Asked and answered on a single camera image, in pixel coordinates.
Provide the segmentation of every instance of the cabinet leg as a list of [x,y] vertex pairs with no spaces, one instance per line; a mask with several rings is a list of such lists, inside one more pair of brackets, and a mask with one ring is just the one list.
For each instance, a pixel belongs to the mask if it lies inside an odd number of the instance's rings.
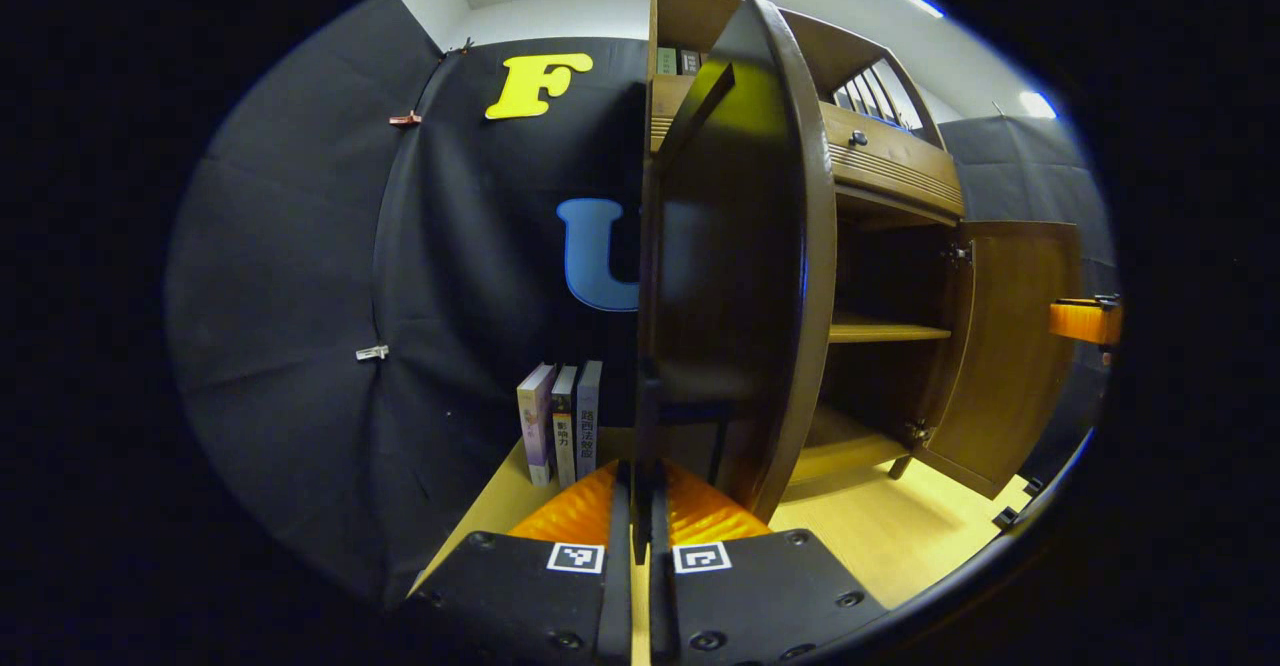
[[910,456],[904,456],[897,461],[893,461],[893,465],[890,466],[888,469],[888,478],[893,479],[895,482],[897,479],[901,479],[902,474],[906,473],[906,465],[909,465],[910,462],[911,462]]

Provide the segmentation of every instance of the yellow letter f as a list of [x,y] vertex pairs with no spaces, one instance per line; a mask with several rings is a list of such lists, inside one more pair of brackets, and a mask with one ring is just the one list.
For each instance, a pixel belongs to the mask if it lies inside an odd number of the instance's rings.
[[[513,119],[517,117],[539,117],[549,106],[539,100],[539,92],[547,88],[547,95],[556,97],[568,91],[570,69],[584,73],[591,69],[591,58],[586,54],[553,54],[549,56],[512,56],[502,63],[507,67],[507,83],[502,87],[498,102],[485,109],[486,119]],[[547,67],[558,67],[548,72]]]

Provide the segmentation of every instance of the book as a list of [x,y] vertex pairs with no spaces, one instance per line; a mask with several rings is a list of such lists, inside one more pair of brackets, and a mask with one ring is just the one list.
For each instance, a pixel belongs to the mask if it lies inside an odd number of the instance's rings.
[[556,366],[541,364],[516,387],[520,428],[525,434],[525,457],[529,460],[529,479],[534,485],[547,485],[552,480],[548,419],[554,379]]
[[675,47],[659,46],[658,47],[658,73],[660,74],[675,74],[676,73],[676,50]]
[[577,382],[577,451],[576,469],[580,478],[595,470],[596,433],[600,412],[600,370],[604,364],[588,361],[582,366],[582,378]]
[[573,379],[577,366],[563,366],[552,387],[552,429],[556,435],[556,470],[561,488],[576,482],[573,474]]
[[686,76],[694,76],[698,69],[703,67],[703,60],[698,55],[698,51],[690,51],[686,47],[680,50],[680,73]]

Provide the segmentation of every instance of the screw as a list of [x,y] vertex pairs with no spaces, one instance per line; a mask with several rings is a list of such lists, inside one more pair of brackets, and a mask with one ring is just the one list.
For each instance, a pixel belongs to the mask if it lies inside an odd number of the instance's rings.
[[865,596],[861,592],[851,590],[836,599],[836,606],[846,608],[849,606],[859,606]]
[[698,651],[716,651],[724,646],[724,634],[719,631],[699,631],[689,639],[689,646]]
[[552,643],[554,643],[558,648],[563,648],[566,651],[577,651],[582,648],[582,639],[577,638],[577,634],[568,631],[562,634],[554,634],[552,638]]
[[787,648],[782,653],[782,656],[780,656],[778,658],[781,661],[787,661],[790,658],[795,658],[796,656],[800,656],[800,653],[809,653],[813,649],[814,649],[814,646],[812,643],[803,643],[800,646],[795,646],[795,647]]

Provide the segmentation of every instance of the wooden floor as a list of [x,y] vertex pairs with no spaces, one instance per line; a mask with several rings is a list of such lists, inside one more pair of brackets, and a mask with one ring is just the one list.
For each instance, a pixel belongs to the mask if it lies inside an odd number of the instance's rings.
[[[603,459],[628,448],[628,429],[602,429]],[[900,480],[890,464],[792,484],[769,521],[774,530],[813,530],[846,569],[887,608],[895,608],[950,574],[995,538],[992,524],[1006,506],[1029,497],[1019,476],[995,499],[947,479],[918,461]],[[506,533],[559,493],[529,483],[525,448],[517,443],[419,580],[426,578],[471,530]],[[632,663],[649,663],[648,565],[631,571],[635,630]]]

